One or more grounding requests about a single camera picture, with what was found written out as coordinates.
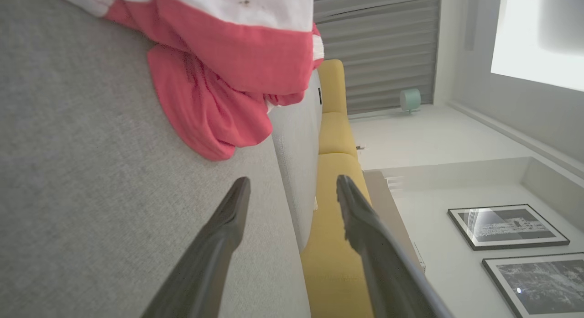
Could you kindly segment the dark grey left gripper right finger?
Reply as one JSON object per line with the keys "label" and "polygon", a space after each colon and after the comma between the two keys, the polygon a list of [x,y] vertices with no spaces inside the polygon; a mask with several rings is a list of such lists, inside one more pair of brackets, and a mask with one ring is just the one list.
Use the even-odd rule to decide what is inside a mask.
{"label": "dark grey left gripper right finger", "polygon": [[451,318],[453,314],[348,175],[337,178],[345,238],[361,256],[376,318]]}

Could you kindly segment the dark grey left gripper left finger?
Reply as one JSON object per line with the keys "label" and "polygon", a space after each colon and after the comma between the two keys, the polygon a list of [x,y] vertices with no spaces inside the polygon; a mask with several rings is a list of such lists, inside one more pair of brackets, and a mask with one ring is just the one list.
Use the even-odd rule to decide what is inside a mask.
{"label": "dark grey left gripper left finger", "polygon": [[234,251],[242,242],[250,179],[235,180],[142,314],[144,318],[216,318]]}

